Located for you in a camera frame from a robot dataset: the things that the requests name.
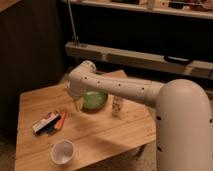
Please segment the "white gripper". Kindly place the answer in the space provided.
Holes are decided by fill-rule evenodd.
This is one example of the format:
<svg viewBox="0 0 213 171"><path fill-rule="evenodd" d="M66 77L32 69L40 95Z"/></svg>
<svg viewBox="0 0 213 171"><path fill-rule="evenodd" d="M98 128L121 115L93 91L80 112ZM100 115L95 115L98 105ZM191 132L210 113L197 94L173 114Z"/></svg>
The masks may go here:
<svg viewBox="0 0 213 171"><path fill-rule="evenodd" d="M84 94L84 89L69 88L68 92L70 97L75 100L74 106L76 108L76 111L81 111L83 108L83 99L81 98L81 96Z"/></svg>

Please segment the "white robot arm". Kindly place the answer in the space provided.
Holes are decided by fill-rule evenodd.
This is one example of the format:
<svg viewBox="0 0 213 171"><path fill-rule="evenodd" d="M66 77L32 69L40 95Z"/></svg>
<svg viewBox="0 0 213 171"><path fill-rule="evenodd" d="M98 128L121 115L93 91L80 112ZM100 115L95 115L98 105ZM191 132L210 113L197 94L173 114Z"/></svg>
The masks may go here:
<svg viewBox="0 0 213 171"><path fill-rule="evenodd" d="M86 60L69 73L68 92L77 100L87 90L155 108L157 171L213 171L213 111L197 83L98 75L95 64Z"/></svg>

